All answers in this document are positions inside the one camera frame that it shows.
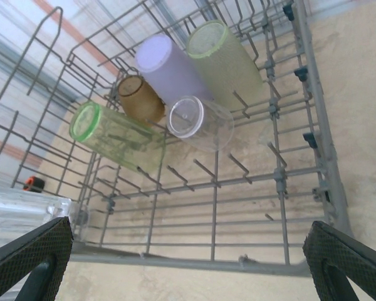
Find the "gray wire rack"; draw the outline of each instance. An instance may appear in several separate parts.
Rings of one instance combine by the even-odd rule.
[[[28,90],[29,94],[37,85],[41,85],[51,94],[33,134],[31,137],[25,137],[14,129],[18,117],[17,112],[10,125],[0,123],[0,129],[5,130],[7,133],[0,147],[0,155],[10,136],[19,137],[28,144],[11,187],[16,187],[17,184],[23,183],[24,179],[20,178],[20,174],[21,171],[26,169],[31,173],[45,177],[48,182],[54,183],[51,189],[45,188],[44,193],[62,195],[65,187],[76,191],[73,195],[65,196],[73,198],[74,201],[80,204],[80,208],[84,204],[91,206],[94,199],[100,199],[99,203],[102,205],[91,210],[92,215],[100,218],[93,218],[88,230],[88,232],[96,231],[98,233],[96,239],[95,235],[93,235],[81,241],[77,240],[74,243],[71,256],[73,261],[278,275],[309,275],[305,260],[299,263],[291,262],[290,250],[292,248],[300,250],[303,240],[298,242],[290,241],[290,226],[302,223],[310,225],[312,221],[322,219],[344,233],[351,235],[352,232],[348,220],[345,191],[338,171],[335,148],[329,128],[323,90],[318,76],[311,43],[311,33],[308,28],[303,1],[213,0],[199,1],[198,3],[201,3],[202,6],[198,5],[197,9],[183,18],[170,23],[157,17],[157,12],[149,0],[141,1],[76,45],[66,59],[62,59],[53,50],[53,46],[60,35],[63,10],[55,8],[47,15],[37,27],[31,41],[0,93],[1,101],[32,43],[39,43],[47,49],[47,54]],[[232,16],[227,7],[233,7],[235,13],[233,15],[236,17]],[[242,110],[234,111],[233,115],[237,130],[245,128],[247,131],[251,131],[260,122],[267,122],[272,127],[273,139],[268,141],[267,147],[269,148],[269,153],[274,156],[272,162],[275,161],[275,165],[268,173],[254,173],[251,170],[251,166],[243,162],[245,158],[237,152],[227,154],[216,152],[213,158],[213,167],[204,164],[202,159],[194,159],[193,162],[187,161],[186,163],[192,164],[190,168],[196,168],[199,174],[202,173],[209,176],[205,180],[200,178],[200,181],[195,182],[185,176],[180,171],[181,168],[170,165],[165,166],[166,164],[160,165],[159,170],[154,175],[140,169],[138,173],[131,176],[131,173],[128,173],[120,166],[91,152],[75,141],[71,141],[68,136],[47,129],[43,125],[48,115],[59,118],[65,124],[69,123],[66,117],[56,115],[51,110],[52,105],[60,105],[67,111],[68,115],[72,115],[83,102],[76,100],[70,103],[64,99],[58,89],[60,83],[79,94],[81,99],[96,97],[106,103],[107,107],[115,110],[120,109],[116,97],[117,82],[126,74],[137,72],[131,61],[135,50],[142,41],[137,43],[129,41],[130,44],[126,45],[123,39],[117,38],[119,30],[116,33],[114,26],[138,10],[149,13],[157,25],[157,32],[168,34],[183,49],[186,38],[194,28],[205,21],[215,18],[221,19],[229,25],[234,34],[250,49],[254,62],[264,75],[264,82],[268,87],[269,96],[254,105],[247,105],[246,100],[232,91],[232,97],[236,97],[243,105]],[[44,22],[54,15],[60,18],[58,32],[51,43],[46,43],[41,41],[37,35]],[[96,40],[103,41],[104,38],[118,45],[116,52],[113,50],[110,53],[107,48],[95,43]],[[103,56],[103,61],[98,66],[90,66],[79,55],[79,51],[86,45],[94,47]],[[293,49],[292,53],[288,55],[280,54],[291,48]],[[55,85],[47,87],[39,82],[38,78],[46,60],[51,56],[59,59],[63,63],[63,67]],[[111,65],[119,70],[116,78],[109,80],[100,73],[101,68],[106,65]],[[280,67],[283,65],[288,65],[289,68],[284,70],[284,68]],[[297,90],[284,90],[279,83],[286,80],[286,78],[293,78],[300,88]],[[81,91],[77,88],[78,85],[73,83],[78,83],[88,88],[89,93]],[[285,116],[297,113],[304,113],[308,122],[285,129],[278,126],[281,122],[280,120]],[[171,136],[163,125],[155,124],[155,128],[164,133],[167,141],[167,151],[170,147],[183,144]],[[67,146],[66,150],[56,144],[50,145],[39,140],[37,136],[40,132],[48,132],[54,138],[62,141]],[[295,135],[295,137],[300,139],[302,139],[304,134],[303,144],[298,147],[281,149],[281,136],[286,134]],[[41,169],[33,169],[27,165],[26,158],[29,155],[34,155],[34,149],[42,149],[47,153],[47,156],[41,156],[41,159],[45,164],[52,164],[53,170],[59,169],[58,176],[43,172]],[[311,154],[312,158],[314,158],[313,163],[310,166],[293,168],[290,155],[299,152]],[[80,156],[81,153],[84,153],[88,160],[85,160],[84,156]],[[228,170],[233,170],[234,168],[239,170],[241,176],[236,176],[236,173],[233,172],[228,176]],[[174,180],[179,181],[180,184],[175,181],[172,183],[164,182],[162,179],[166,172],[168,172],[169,176],[174,176]],[[291,179],[304,176],[315,176],[317,185],[307,187],[300,192],[291,191],[288,184]],[[263,192],[261,185],[265,182],[273,183],[274,193],[261,194]],[[226,186],[238,187],[238,195],[236,194],[230,198],[223,196],[225,191],[223,187]],[[180,200],[185,194],[191,193],[190,195],[195,195],[206,190],[211,192],[210,199],[200,199],[198,201]],[[242,196],[239,196],[240,190],[246,191],[249,195],[246,196],[243,193]],[[288,206],[288,201],[296,198],[305,198],[305,202],[301,203],[301,206],[315,204],[320,208],[321,214],[318,216],[309,214],[302,216],[300,212],[297,216],[287,217],[288,211],[286,207]],[[279,201],[278,218],[275,214],[272,217],[270,213],[263,214],[264,216],[261,219],[252,217],[232,221],[225,220],[219,216],[218,209],[224,204],[232,204],[234,208],[240,208],[246,203],[254,204],[255,202],[270,199],[278,199]],[[210,208],[209,212],[205,214],[206,221],[166,224],[156,222],[157,213],[162,210],[190,208],[194,210],[194,215],[200,216],[204,212],[203,208],[205,206]],[[130,224],[117,224],[123,216],[134,213],[144,216],[145,223],[139,223],[139,218],[131,218]],[[281,231],[282,241],[271,243],[250,238],[252,242],[246,240],[246,242],[235,241],[230,243],[217,240],[222,236],[220,228],[226,229],[225,231],[228,232],[233,231],[233,228],[237,226],[239,228],[260,226],[262,230],[265,227],[277,226]],[[198,228],[209,229],[209,236],[206,242],[190,243],[184,241],[184,234],[179,235],[182,239],[177,242],[154,241],[154,232],[158,230]],[[81,227],[76,225],[74,231],[76,237],[78,237],[81,234]],[[122,236],[122,233],[128,231],[135,231],[134,233],[137,236],[144,233],[144,239],[133,242],[117,240],[117,238]],[[190,251],[181,251],[188,250],[187,248],[189,247],[201,248],[206,255],[195,256],[195,253]],[[165,248],[171,250],[178,248],[179,251],[175,253],[173,251],[165,251],[162,253]],[[242,253],[235,258],[228,256],[219,258],[218,250],[220,248],[238,248],[238,252]],[[284,254],[283,260],[279,258],[275,261],[262,262],[258,260],[257,256],[252,259],[252,250],[258,250],[258,248],[267,250],[263,252],[278,248]]]

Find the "textured black grip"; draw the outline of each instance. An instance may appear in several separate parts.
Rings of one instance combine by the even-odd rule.
[[[320,300],[358,300],[348,279],[376,300],[376,251],[315,221],[303,251]]]
[[[56,218],[0,248],[0,296],[29,272],[16,300],[54,300],[72,247],[67,217]]]

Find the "wire rack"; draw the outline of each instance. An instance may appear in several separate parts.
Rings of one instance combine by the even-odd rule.
[[[121,109],[116,86],[137,72],[133,57],[144,39],[123,39],[126,29],[116,25],[141,12],[156,24],[150,34],[166,33],[182,49],[198,25],[223,20],[264,79],[263,98],[255,104],[231,91],[243,106],[233,112],[234,138],[223,151],[194,150],[164,124],[154,124],[167,144],[154,174],[126,170],[68,136],[70,119],[86,99]],[[47,52],[28,94],[42,85],[39,73],[48,58],[62,62],[56,84],[45,86],[50,98],[30,137],[16,130],[17,112],[10,124],[0,123],[6,131],[0,156],[10,137],[23,139],[27,146],[11,187],[23,183],[21,171],[27,170],[46,179],[44,193],[72,198],[80,208],[89,205],[88,230],[83,231],[82,223],[73,229],[72,260],[309,275],[301,247],[314,220],[351,234],[303,1],[204,1],[172,23],[158,16],[152,2],[141,1],[72,48],[65,59],[53,49],[62,15],[55,8],[42,20],[1,90],[0,101],[32,43]],[[47,43],[38,33],[50,18],[58,19],[59,26]],[[98,66],[84,61],[80,53],[86,47],[100,52]],[[117,76],[104,75],[104,68],[117,70]],[[60,83],[81,97],[70,103],[59,91]],[[65,115],[56,113],[57,106]],[[58,131],[44,126],[48,116],[60,121]],[[53,143],[39,140],[42,132],[52,135]],[[26,162],[37,156],[36,149],[45,151],[38,169]]]

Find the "green rim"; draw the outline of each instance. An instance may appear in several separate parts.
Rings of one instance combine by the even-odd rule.
[[[78,124],[82,121],[81,118],[83,117],[83,113],[89,109],[93,109],[93,117],[90,120],[90,124],[82,133],[77,133],[76,128],[78,127]],[[78,142],[84,142],[85,140],[87,140],[97,128],[101,114],[102,110],[100,110],[100,106],[97,103],[91,101],[84,103],[81,107],[78,108],[71,120],[71,137],[74,140],[77,140]]]
[[[217,24],[220,24],[224,27],[224,31],[223,31],[223,35],[221,36],[220,40],[217,42],[216,45],[214,45],[211,49],[207,50],[206,52],[203,52],[201,53],[200,55],[197,55],[197,54],[194,54],[194,53],[191,53],[189,51],[189,44],[191,43],[191,40],[192,38],[195,36],[195,34],[201,30],[203,27],[209,25],[209,24],[212,24],[212,23],[217,23]],[[209,55],[211,55],[212,53],[214,53],[216,50],[218,50],[220,48],[220,46],[223,44],[223,42],[226,40],[227,38],[227,35],[228,35],[228,27],[227,25],[225,25],[222,21],[220,20],[214,20],[214,21],[208,21],[206,23],[204,23],[202,26],[196,28],[192,34],[189,36],[189,39],[188,39],[188,43],[187,43],[187,54],[189,55],[189,57],[191,58],[195,58],[195,59],[198,59],[198,58],[204,58],[204,57],[207,57]]]

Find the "dishwasher rack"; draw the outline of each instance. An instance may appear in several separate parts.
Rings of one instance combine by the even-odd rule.
[[[229,8],[233,8],[235,16],[231,16],[226,4],[228,4]],[[189,169],[195,169],[200,174],[200,179],[196,182],[195,180],[188,179],[188,176],[184,175],[180,167],[166,166],[165,163],[160,165],[156,174],[148,174],[143,170],[139,170],[140,174],[139,172],[132,174],[98,154],[91,152],[79,143],[71,141],[65,135],[65,131],[50,132],[43,126],[43,121],[48,115],[54,115],[67,126],[69,117],[88,98],[96,97],[99,102],[105,103],[107,107],[120,110],[120,105],[117,101],[117,83],[125,75],[137,73],[137,70],[132,65],[132,58],[137,47],[143,40],[133,45],[126,45],[121,38],[117,38],[117,34],[112,31],[112,26],[124,18],[129,18],[138,9],[150,15],[158,26],[158,33],[163,32],[168,34],[182,48],[184,48],[184,37],[187,37],[194,28],[205,21],[218,18],[223,20],[242,41],[243,45],[249,49],[254,62],[263,74],[264,85],[268,89],[269,96],[266,100],[259,101],[254,105],[247,105],[246,100],[242,99],[236,92],[231,91],[232,97],[237,98],[243,105],[242,110],[233,112],[236,130],[240,133],[240,129],[249,129],[243,131],[245,135],[249,136],[249,132],[257,124],[261,123],[268,126],[267,129],[271,129],[270,133],[273,138],[271,141],[265,143],[267,147],[264,149],[268,149],[272,157],[272,162],[275,162],[275,164],[273,163],[274,168],[270,169],[267,173],[258,174],[251,169],[248,162],[243,162],[245,157],[238,159],[242,155],[236,152],[229,152],[227,154],[216,152],[214,155],[212,154],[214,156],[212,159],[214,162],[213,168],[204,162],[204,157],[200,159],[195,158],[193,162],[186,163],[191,164]],[[42,20],[0,93],[1,101],[32,43],[43,45],[47,49],[47,54],[29,91],[33,90],[36,85],[41,85],[41,83],[38,83],[38,77],[48,57],[57,57],[63,63],[56,84],[53,87],[45,87],[51,96],[31,137],[25,137],[14,130],[17,113],[11,125],[0,124],[0,129],[5,130],[7,133],[0,147],[0,155],[10,136],[15,135],[20,137],[28,143],[28,146],[13,179],[12,187],[23,183],[25,179],[20,178],[20,174],[21,171],[27,169],[31,174],[44,177],[48,183],[55,183],[52,185],[53,188],[46,187],[43,191],[44,193],[54,195],[65,194],[64,196],[78,202],[80,204],[81,216],[86,214],[81,208],[84,208],[87,204],[92,206],[94,199],[100,199],[97,202],[98,206],[91,209],[90,214],[92,219],[86,236],[82,236],[83,233],[80,224],[75,226],[76,241],[74,242],[71,260],[306,276],[309,275],[306,261],[302,260],[298,263],[292,263],[290,260],[290,250],[292,248],[301,250],[300,248],[303,244],[303,241],[297,243],[290,242],[291,225],[301,223],[310,224],[313,220],[321,219],[344,233],[352,234],[347,214],[345,191],[338,171],[335,148],[323,99],[323,90],[316,67],[311,33],[306,20],[305,5],[302,0],[204,1],[202,6],[183,18],[166,25],[164,20],[157,17],[149,1],[143,0],[96,33],[85,38],[81,43],[72,48],[65,60],[53,50],[53,46],[60,35],[62,15],[63,10],[55,8]],[[37,38],[40,28],[49,18],[59,20],[57,35],[50,44]],[[96,40],[102,40],[101,37],[104,35],[106,39],[117,43],[119,46],[117,53],[110,55],[105,47],[101,47],[95,43]],[[101,53],[103,61],[99,66],[90,66],[78,54],[87,45]],[[288,55],[284,54],[289,49],[292,49],[293,52]],[[285,65],[289,66],[287,70],[283,70],[284,68],[281,67]],[[103,76],[100,70],[104,66],[118,70],[117,77],[109,80]],[[294,81],[298,84],[298,89],[290,89],[290,84],[289,89],[284,90],[286,86],[280,83],[283,83],[288,77],[294,78]],[[73,85],[70,79],[78,82],[79,85],[82,84],[89,91],[86,93],[79,90],[77,85]],[[73,88],[76,93],[81,95],[82,100],[78,99],[72,103],[65,100],[58,89],[59,83],[65,83],[70,88]],[[56,115],[51,110],[53,104],[64,107],[67,111],[66,116],[68,117]],[[285,120],[288,116],[295,114],[304,114],[308,122],[288,127],[287,129],[282,129],[278,126],[282,119]],[[167,145],[166,157],[170,148],[182,147],[177,145],[183,145],[183,143],[180,143],[175,137],[171,136],[162,124],[154,124],[154,128],[165,135]],[[57,141],[61,141],[66,146],[66,150],[61,149],[57,143],[51,145],[41,143],[37,139],[37,134],[42,131],[53,134]],[[286,134],[295,135],[292,137],[299,137],[303,141],[303,144],[298,147],[281,149],[281,136]],[[43,171],[42,168],[33,169],[27,165],[26,158],[33,155],[33,149],[35,148],[46,151],[47,156],[41,157],[41,160],[43,163],[53,166],[51,167],[53,173],[55,169],[58,169],[58,176]],[[81,152],[88,157],[87,161],[82,158],[83,156],[80,155]],[[301,168],[291,166],[290,156],[300,152],[307,152],[307,154],[311,154],[312,158],[314,158],[310,166]],[[241,173],[241,176],[236,176],[237,172],[232,172],[229,176],[228,170],[230,169],[239,170],[238,173]],[[167,183],[163,180],[163,175],[166,172],[169,179],[174,177],[172,183]],[[206,175],[207,179],[203,180],[202,175]],[[290,189],[291,179],[311,176],[316,177],[317,185],[307,187],[304,191],[300,192]],[[275,193],[258,194],[263,189],[261,185],[266,181],[273,183]],[[237,187],[238,196],[234,195],[229,199],[222,198],[222,194],[225,192],[223,188],[227,186]],[[72,190],[75,193],[65,193],[65,187],[68,187],[69,191]],[[249,196],[239,197],[240,190],[246,191],[249,193]],[[183,196],[195,195],[201,191],[209,191],[211,200],[206,201],[202,199],[196,202],[180,202],[180,198],[183,198]],[[163,198],[172,199],[171,201],[164,201]],[[223,220],[223,217],[218,215],[218,208],[221,208],[223,204],[233,204],[232,208],[236,209],[243,206],[241,204],[246,202],[255,204],[256,202],[274,198],[279,201],[279,205],[277,206],[279,207],[278,218],[265,213],[262,219],[246,218],[238,221],[229,221]],[[300,204],[318,206],[321,214],[319,216],[301,216],[301,209],[305,207],[305,205],[301,205],[299,215],[288,218],[288,210],[286,209],[288,201],[295,198],[306,198],[306,202]],[[127,204],[132,207],[124,208],[123,206]],[[193,215],[200,216],[204,206],[210,208],[208,215],[205,214],[206,221],[166,224],[161,222],[159,224],[157,221],[156,214],[161,210],[170,210],[168,211],[171,213],[170,216],[165,215],[163,219],[172,219],[177,216],[176,210],[181,208],[190,208],[194,210]],[[117,225],[117,221],[120,218],[124,216],[128,217],[129,214],[135,214],[130,218],[131,224],[125,226]],[[137,218],[138,215],[146,218],[145,224],[137,222],[139,220]],[[228,232],[234,227],[241,229],[246,226],[277,226],[279,231],[281,231],[282,242],[255,241],[249,243],[226,243],[218,241],[218,238],[223,236],[220,233],[220,228],[224,227],[227,229],[226,232]],[[178,237],[180,240],[178,242],[167,241],[156,243],[154,241],[154,232],[158,230],[196,229],[200,227],[209,228],[209,241],[188,243],[184,241],[183,233],[176,235],[180,236]],[[90,231],[97,233],[96,239],[95,235],[90,236]],[[117,237],[121,237],[129,231],[132,231],[131,237],[139,236],[143,237],[143,239],[133,242],[115,241]],[[181,251],[188,250],[186,247],[205,250],[207,258],[206,256],[197,256],[198,258],[196,258],[194,253],[191,254],[190,251]],[[168,250],[171,251],[161,253],[161,251],[153,251],[154,248],[158,248],[156,250],[169,248]],[[240,252],[241,248],[246,248],[245,250],[247,251],[245,253],[242,252],[235,259],[228,256],[220,259],[217,251],[219,248],[240,248]],[[264,253],[273,253],[271,250],[279,248],[284,254],[284,259],[263,262],[258,260],[257,257],[253,258],[251,255],[253,248],[263,249],[265,250],[263,251]]]

